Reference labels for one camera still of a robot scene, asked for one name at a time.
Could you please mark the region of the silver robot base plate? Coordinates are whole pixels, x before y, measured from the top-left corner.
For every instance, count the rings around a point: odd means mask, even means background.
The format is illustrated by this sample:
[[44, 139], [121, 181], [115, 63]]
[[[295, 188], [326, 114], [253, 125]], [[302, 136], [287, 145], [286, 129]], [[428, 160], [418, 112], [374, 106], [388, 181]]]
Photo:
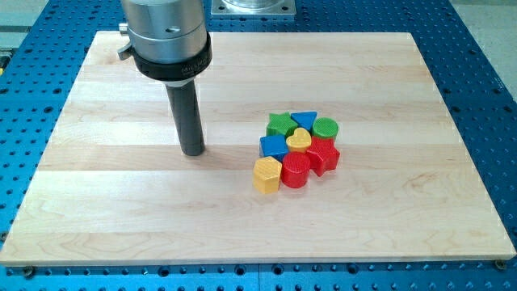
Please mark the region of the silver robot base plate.
[[295, 0], [212, 0], [212, 15], [273, 16], [295, 15]]

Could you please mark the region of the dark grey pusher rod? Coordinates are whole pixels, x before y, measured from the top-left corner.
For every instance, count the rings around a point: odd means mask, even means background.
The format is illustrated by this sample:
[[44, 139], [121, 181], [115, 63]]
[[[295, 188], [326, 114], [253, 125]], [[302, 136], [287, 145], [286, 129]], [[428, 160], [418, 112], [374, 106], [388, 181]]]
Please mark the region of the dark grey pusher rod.
[[182, 152], [187, 156], [201, 155], [205, 144], [195, 81], [176, 86], [167, 83], [166, 91]]

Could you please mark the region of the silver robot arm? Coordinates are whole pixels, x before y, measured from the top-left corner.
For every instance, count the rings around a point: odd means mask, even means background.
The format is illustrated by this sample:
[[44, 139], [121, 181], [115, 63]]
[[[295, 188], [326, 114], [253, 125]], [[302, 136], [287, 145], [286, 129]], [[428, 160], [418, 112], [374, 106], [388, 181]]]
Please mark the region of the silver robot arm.
[[200, 0], [122, 0], [127, 20], [120, 33], [128, 43], [117, 52], [132, 58], [146, 77], [165, 85], [181, 150], [204, 152], [204, 135], [195, 77], [212, 60], [211, 36], [206, 30]]

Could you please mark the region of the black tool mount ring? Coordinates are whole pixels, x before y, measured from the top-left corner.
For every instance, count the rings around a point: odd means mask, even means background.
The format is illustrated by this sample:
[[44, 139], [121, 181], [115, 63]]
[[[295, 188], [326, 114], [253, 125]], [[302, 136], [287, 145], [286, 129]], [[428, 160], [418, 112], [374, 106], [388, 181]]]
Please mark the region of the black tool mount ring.
[[206, 33], [206, 43], [199, 53], [185, 61], [162, 64], [141, 57], [132, 47], [137, 69], [146, 77], [162, 82], [181, 82], [194, 78], [208, 68], [212, 61], [211, 36]]

